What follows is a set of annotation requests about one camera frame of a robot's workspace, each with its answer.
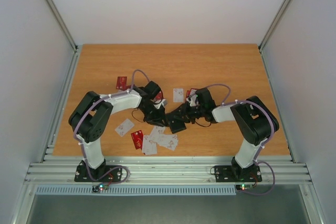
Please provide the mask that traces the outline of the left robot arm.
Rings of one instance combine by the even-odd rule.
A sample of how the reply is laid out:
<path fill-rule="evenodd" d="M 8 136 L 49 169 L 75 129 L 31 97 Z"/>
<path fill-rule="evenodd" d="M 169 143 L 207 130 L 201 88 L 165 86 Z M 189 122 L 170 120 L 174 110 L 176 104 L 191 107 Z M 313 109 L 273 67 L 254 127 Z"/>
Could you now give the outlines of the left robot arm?
<path fill-rule="evenodd" d="M 81 165 L 86 167 L 83 172 L 79 172 L 80 175 L 93 181 L 100 181 L 107 176 L 108 170 L 100 138 L 111 115 L 127 109 L 139 109 L 147 124 L 160 127 L 168 125 L 165 100 L 155 101 L 160 92 L 159 85 L 150 81 L 144 87 L 132 86 L 115 94 L 98 95 L 93 91 L 85 94 L 68 120 L 73 137 L 82 150 Z"/>

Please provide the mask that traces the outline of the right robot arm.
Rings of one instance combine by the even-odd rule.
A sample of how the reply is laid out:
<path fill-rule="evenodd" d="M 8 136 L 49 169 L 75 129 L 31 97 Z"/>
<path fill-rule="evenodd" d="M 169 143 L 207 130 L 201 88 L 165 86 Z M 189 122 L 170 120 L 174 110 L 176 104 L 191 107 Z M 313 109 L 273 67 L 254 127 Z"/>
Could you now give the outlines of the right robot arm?
<path fill-rule="evenodd" d="M 175 134 L 183 131 L 187 123 L 194 124 L 200 118 L 204 118 L 210 124 L 235 121 L 243 136 L 243 142 L 229 166 L 215 167 L 216 180 L 246 182 L 256 177 L 257 181 L 260 181 L 257 175 L 257 157 L 279 130 L 276 117 L 257 96 L 222 105 L 215 104 L 208 88 L 197 90 L 195 96 L 195 105 L 192 105 L 189 99 L 166 114 L 171 132 Z"/>

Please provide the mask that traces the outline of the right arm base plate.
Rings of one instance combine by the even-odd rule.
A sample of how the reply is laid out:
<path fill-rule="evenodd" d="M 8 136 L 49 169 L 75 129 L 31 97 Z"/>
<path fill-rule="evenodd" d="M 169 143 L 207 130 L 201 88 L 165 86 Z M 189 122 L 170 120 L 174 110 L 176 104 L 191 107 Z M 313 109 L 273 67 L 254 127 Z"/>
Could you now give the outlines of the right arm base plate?
<path fill-rule="evenodd" d="M 214 166 L 214 176 L 218 183 L 262 182 L 259 166 L 251 165 L 241 169 L 232 165 Z"/>

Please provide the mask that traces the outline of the black leather card holder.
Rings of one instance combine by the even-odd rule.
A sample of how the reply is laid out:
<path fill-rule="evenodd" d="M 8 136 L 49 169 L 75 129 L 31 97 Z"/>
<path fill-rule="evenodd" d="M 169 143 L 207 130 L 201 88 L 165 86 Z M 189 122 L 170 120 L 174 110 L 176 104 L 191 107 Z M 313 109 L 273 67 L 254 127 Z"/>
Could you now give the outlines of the black leather card holder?
<path fill-rule="evenodd" d="M 172 134 L 176 134 L 186 129 L 185 122 L 181 116 L 174 113 L 168 113 L 166 119 Z"/>

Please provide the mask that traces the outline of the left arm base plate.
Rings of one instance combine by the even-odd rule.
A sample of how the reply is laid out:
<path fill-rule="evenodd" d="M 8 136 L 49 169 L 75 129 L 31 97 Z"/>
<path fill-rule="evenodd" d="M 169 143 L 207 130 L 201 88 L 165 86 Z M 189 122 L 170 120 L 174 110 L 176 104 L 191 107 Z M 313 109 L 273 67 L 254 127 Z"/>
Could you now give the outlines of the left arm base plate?
<path fill-rule="evenodd" d="M 97 169 L 93 169 L 87 168 L 85 164 L 80 164 L 76 168 L 74 181 L 77 183 L 117 183 L 125 174 L 121 166 L 101 165 Z"/>

